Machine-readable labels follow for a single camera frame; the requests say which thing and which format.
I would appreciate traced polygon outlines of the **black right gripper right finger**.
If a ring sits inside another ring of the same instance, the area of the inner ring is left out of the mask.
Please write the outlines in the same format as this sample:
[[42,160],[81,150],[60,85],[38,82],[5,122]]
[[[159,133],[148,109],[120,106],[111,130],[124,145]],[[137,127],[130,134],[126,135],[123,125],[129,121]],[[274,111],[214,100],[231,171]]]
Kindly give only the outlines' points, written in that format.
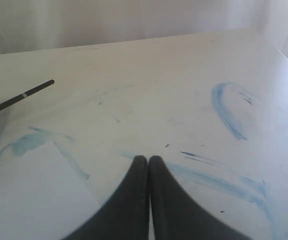
[[248,240],[197,204],[176,181],[160,156],[152,156],[148,180],[157,240]]

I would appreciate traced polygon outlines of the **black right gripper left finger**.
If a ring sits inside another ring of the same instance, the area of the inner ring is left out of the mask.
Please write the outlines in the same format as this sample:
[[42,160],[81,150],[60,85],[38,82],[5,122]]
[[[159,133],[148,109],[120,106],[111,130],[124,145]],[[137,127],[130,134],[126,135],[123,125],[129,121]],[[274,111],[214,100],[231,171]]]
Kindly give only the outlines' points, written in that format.
[[150,203],[148,161],[135,156],[106,203],[67,240],[147,240]]

